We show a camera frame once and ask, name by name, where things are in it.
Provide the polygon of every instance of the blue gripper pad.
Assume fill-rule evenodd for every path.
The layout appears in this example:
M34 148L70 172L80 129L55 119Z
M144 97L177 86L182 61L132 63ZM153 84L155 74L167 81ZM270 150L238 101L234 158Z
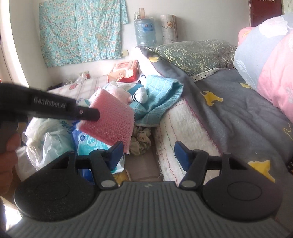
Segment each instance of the blue gripper pad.
M181 167L187 172L192 164L193 151L188 149L181 141L177 141L174 146L174 153Z
M123 157L123 149L123 142L118 141L107 150L106 154L108 160L106 161L106 164L110 171L113 171L116 168L117 164Z

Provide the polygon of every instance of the pink foam pad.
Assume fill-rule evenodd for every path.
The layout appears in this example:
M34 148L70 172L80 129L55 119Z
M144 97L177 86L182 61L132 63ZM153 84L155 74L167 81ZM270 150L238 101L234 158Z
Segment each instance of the pink foam pad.
M100 111L100 119L96 122L82 120L79 130L110 146L120 140L124 144L124 152L129 154L134 126L132 108L104 89L98 89L90 107Z

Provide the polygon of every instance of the blue plastic package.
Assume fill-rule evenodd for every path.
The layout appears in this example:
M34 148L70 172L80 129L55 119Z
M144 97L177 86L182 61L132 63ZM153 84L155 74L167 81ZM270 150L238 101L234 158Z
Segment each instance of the blue plastic package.
M88 134L75 129L72 132L72 137L75 144L75 151L77 155L89 155L90 152L97 149L108 150L111 146L89 136ZM121 173L124 170L124 158L122 157L116 168L111 171L112 174Z

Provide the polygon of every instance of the white wall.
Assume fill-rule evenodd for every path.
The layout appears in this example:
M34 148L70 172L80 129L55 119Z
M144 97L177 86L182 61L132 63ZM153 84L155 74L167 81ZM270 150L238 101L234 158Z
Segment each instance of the white wall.
M17 56L9 13L9 1L0 0L0 33L1 33L1 52L3 58L0 64L1 76L3 82L13 82L28 87L28 82L21 68Z
M283 14L293 13L293 0L282 0Z
M2 44L0 44L0 79L2 83L12 83L12 79L9 75L5 58L2 51Z
M33 0L35 26L39 34L38 4L45 0ZM122 49L131 51L136 46L134 12L145 9L146 15L156 20L160 15L177 15L178 38L185 40L223 39L237 44L238 32L249 26L248 0L126 0L129 24L123 26ZM162 43L160 22L156 24L157 40ZM116 60L100 60L90 63L66 65L48 69L52 78L62 81L79 72L89 70L91 76L108 74Z
M45 65L35 27L32 0L9 0L10 22L18 59L30 87L54 85Z

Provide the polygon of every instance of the black circular pad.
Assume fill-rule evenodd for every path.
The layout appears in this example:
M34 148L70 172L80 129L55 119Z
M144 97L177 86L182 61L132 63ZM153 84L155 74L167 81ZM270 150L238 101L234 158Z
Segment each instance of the black circular pad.
M223 163L220 176L203 186L206 204L232 220L248 222L275 215L282 202L281 189L249 165L231 169L228 160Z
M241 201L252 201L261 195L261 188L248 182L235 182L228 186L228 194Z
M32 219L50 222L84 212L94 198L94 186L75 173L73 167L44 167L22 182L14 194L20 213Z

